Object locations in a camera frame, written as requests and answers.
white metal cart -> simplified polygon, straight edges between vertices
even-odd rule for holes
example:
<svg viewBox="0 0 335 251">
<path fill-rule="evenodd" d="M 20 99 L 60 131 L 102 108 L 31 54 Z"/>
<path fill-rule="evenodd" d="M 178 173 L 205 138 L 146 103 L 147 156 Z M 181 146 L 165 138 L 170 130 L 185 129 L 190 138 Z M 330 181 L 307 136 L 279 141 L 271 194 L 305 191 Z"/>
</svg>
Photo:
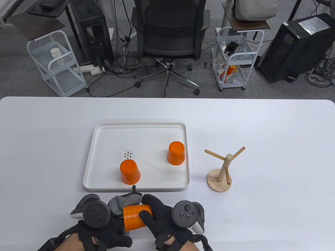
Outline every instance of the white metal cart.
<svg viewBox="0 0 335 251">
<path fill-rule="evenodd" d="M 61 44 L 54 40 L 53 34 L 61 33 L 68 45 L 70 51 L 65 49 Z M 31 50 L 30 46 L 33 42 L 41 40 L 43 38 L 50 37 L 51 42 L 44 44 L 37 49 Z M 50 50 L 53 48 L 59 48 L 62 52 L 62 56 L 58 58 L 53 58 Z M 35 39 L 34 41 L 29 41 L 27 44 L 27 50 L 34 60 L 37 68 L 44 81 L 61 97 L 69 97 L 82 88 L 87 88 L 86 81 L 82 72 L 80 71 L 77 59 L 73 53 L 70 42 L 66 36 L 66 34 L 61 30 L 56 30 L 49 34 L 46 34 L 42 37 Z M 63 59 L 64 64 L 58 65 L 57 61 Z M 77 74 L 70 67 L 76 65 L 80 74 Z"/>
<path fill-rule="evenodd" d="M 254 67 L 259 50 L 262 46 L 262 42 L 264 40 L 264 31 L 262 30 L 241 30 L 241 31 L 237 31 L 237 33 L 240 33 L 240 35 L 229 36 L 229 35 L 223 35 L 226 29 L 232 29 L 232 27 L 224 27 L 217 33 L 216 45 L 215 45 L 215 48 L 212 49 L 213 72 L 215 74 L 217 84 L 219 85 L 219 91 L 222 91 L 223 88 L 232 88 L 232 87 L 242 87 L 242 89 L 244 90 L 250 78 L 250 75 Z M 246 37 L 243 36 L 242 33 L 255 32 L 255 31 L 260 32 L 262 34 L 262 37 L 261 37 L 259 46 L 257 48 L 257 51 L 253 52 L 250 48 L 250 45 L 247 42 Z M 222 50 L 223 42 L 225 45 L 227 45 L 229 42 L 235 42 L 239 46 L 232 55 L 230 56 L 225 55 L 227 57 L 227 61 L 224 62 L 224 66 L 223 66 L 224 75 L 221 78 L 218 73 L 218 70 L 222 67 L 222 64 L 221 65 L 219 64 L 217 58 L 220 53 L 221 55 L 224 53 L 224 51 Z M 237 72 L 227 81 L 223 81 L 224 79 L 226 79 L 227 71 L 231 65 L 235 65 L 237 67 Z M 240 65 L 251 65 L 247 78 L 245 78 Z"/>
</svg>

upside-down orange cup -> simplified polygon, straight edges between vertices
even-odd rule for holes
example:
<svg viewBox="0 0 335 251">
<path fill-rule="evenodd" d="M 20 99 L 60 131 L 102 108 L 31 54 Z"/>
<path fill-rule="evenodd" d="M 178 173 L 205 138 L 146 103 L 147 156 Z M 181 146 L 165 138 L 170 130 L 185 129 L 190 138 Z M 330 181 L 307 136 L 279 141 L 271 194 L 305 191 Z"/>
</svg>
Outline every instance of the upside-down orange cup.
<svg viewBox="0 0 335 251">
<path fill-rule="evenodd" d="M 136 184 L 140 178 L 141 173 L 137 164 L 133 160 L 125 160 L 120 165 L 121 179 L 127 185 Z"/>
<path fill-rule="evenodd" d="M 123 221 L 126 232 L 146 226 L 139 215 L 143 210 L 148 211 L 152 215 L 151 207 L 149 205 L 126 206 L 123 209 Z"/>
<path fill-rule="evenodd" d="M 174 141 L 169 146 L 167 160 L 171 165 L 179 166 L 185 161 L 185 146 L 179 141 Z"/>
</svg>

white tray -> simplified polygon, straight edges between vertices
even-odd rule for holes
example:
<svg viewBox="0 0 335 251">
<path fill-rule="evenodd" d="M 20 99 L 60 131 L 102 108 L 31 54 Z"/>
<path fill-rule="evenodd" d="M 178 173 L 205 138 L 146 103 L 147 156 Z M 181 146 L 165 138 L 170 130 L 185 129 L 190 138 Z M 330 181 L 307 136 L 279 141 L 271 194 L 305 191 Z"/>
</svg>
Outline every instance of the white tray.
<svg viewBox="0 0 335 251">
<path fill-rule="evenodd" d="M 171 165 L 166 157 L 169 145 L 185 146 L 185 161 Z M 177 122 L 102 123 L 95 127 L 83 184 L 90 190 L 125 190 L 120 164 L 133 159 L 141 179 L 136 189 L 182 189 L 190 182 L 186 127 Z"/>
</svg>

black glove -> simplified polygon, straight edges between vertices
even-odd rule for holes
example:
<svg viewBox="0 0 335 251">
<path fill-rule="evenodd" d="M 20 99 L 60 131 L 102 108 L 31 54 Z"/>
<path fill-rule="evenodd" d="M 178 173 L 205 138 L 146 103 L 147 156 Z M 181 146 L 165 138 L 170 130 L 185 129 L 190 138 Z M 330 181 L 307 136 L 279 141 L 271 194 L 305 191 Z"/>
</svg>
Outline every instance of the black glove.
<svg viewBox="0 0 335 251">
<path fill-rule="evenodd" d="M 153 217 L 145 210 L 141 211 L 139 215 L 156 239 L 160 235 L 173 235 L 178 242 L 183 245 L 186 244 L 192 236 L 192 232 L 173 223 L 172 207 L 164 205 L 159 199 L 150 194 L 143 195 L 142 204 L 151 207 Z"/>
<path fill-rule="evenodd" d="M 84 243 L 87 239 L 95 237 L 99 244 L 102 242 L 106 248 L 128 247 L 133 244 L 129 236 L 124 236 L 124 223 L 122 218 L 111 216 L 106 226 L 94 229 L 85 224 L 83 220 L 78 221 L 77 227 L 79 240 Z"/>
</svg>

black computer tower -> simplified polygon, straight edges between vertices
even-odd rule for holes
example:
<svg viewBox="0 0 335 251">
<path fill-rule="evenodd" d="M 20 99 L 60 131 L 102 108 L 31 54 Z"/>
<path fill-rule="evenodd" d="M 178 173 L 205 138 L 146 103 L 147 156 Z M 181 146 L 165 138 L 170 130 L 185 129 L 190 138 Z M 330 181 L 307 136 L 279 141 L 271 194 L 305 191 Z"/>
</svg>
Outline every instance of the black computer tower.
<svg viewBox="0 0 335 251">
<path fill-rule="evenodd" d="M 330 28 L 310 35 L 298 22 L 313 17 L 282 23 L 257 65 L 266 77 L 274 81 L 286 79 L 292 82 L 322 60 L 335 41 L 335 20 L 326 13 L 316 15 Z"/>
<path fill-rule="evenodd" d="M 71 9 L 79 30 L 83 49 L 94 66 L 107 59 L 114 61 L 106 18 L 95 0 L 72 0 Z"/>
</svg>

